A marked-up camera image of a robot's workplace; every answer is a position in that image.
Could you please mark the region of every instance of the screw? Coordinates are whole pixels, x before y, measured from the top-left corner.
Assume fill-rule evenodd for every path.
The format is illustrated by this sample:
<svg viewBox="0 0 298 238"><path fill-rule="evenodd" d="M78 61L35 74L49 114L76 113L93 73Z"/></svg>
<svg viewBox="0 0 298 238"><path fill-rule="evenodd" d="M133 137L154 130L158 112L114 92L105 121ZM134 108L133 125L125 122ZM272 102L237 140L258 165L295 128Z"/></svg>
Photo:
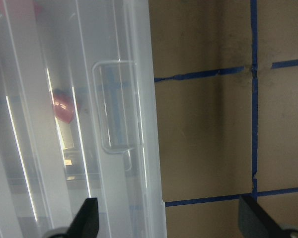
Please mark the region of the screw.
<svg viewBox="0 0 298 238"><path fill-rule="evenodd" d="M290 237L291 238L298 238L298 232L291 232Z"/></svg>

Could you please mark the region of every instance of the black object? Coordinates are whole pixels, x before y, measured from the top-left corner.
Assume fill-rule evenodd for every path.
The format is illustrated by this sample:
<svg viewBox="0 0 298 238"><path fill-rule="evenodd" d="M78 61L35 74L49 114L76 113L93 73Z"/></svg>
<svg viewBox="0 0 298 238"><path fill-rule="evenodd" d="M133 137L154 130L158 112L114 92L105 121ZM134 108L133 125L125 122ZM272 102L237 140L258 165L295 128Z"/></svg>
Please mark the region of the black object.
<svg viewBox="0 0 298 238"><path fill-rule="evenodd" d="M96 238L99 231L97 198L87 198L65 234L49 238Z"/></svg>
<svg viewBox="0 0 298 238"><path fill-rule="evenodd" d="M298 238L298 231L283 230L251 196L241 196L238 226L245 238Z"/></svg>

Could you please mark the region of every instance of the brown cardboard surface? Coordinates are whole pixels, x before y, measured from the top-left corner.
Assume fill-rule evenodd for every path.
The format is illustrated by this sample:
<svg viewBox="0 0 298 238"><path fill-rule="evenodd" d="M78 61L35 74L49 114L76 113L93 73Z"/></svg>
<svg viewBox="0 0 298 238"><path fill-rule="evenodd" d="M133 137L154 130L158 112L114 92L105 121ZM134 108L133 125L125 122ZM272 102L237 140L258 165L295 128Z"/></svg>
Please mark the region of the brown cardboard surface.
<svg viewBox="0 0 298 238"><path fill-rule="evenodd" d="M251 65L250 3L149 0L155 77Z"/></svg>
<svg viewBox="0 0 298 238"><path fill-rule="evenodd" d="M258 79L258 189L298 187L298 66Z"/></svg>
<svg viewBox="0 0 298 238"><path fill-rule="evenodd" d="M251 74L155 84L164 201L251 191Z"/></svg>
<svg viewBox="0 0 298 238"><path fill-rule="evenodd" d="M298 0L258 0L259 68L298 59Z"/></svg>
<svg viewBox="0 0 298 238"><path fill-rule="evenodd" d="M278 224L298 227L298 193L259 197L258 202Z"/></svg>
<svg viewBox="0 0 298 238"><path fill-rule="evenodd" d="M242 238L238 200L166 208L169 238Z"/></svg>

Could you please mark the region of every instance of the clear plastic container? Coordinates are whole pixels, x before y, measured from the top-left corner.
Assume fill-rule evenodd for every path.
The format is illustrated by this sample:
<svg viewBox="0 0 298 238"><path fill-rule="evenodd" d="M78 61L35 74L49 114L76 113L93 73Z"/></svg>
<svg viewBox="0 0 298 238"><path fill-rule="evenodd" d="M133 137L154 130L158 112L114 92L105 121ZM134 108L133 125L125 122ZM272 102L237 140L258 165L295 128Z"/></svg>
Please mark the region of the clear plastic container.
<svg viewBox="0 0 298 238"><path fill-rule="evenodd" d="M147 0L0 0L0 238L166 237Z"/></svg>

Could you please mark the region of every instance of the plastic bin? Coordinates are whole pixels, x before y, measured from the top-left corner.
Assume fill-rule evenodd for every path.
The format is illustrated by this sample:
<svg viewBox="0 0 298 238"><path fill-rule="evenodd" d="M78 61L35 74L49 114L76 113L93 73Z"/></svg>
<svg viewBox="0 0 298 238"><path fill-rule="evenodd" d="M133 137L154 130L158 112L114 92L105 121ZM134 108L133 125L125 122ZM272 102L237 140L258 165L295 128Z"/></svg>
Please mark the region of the plastic bin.
<svg viewBox="0 0 298 238"><path fill-rule="evenodd" d="M0 238L166 237L147 0L0 0Z"/></svg>

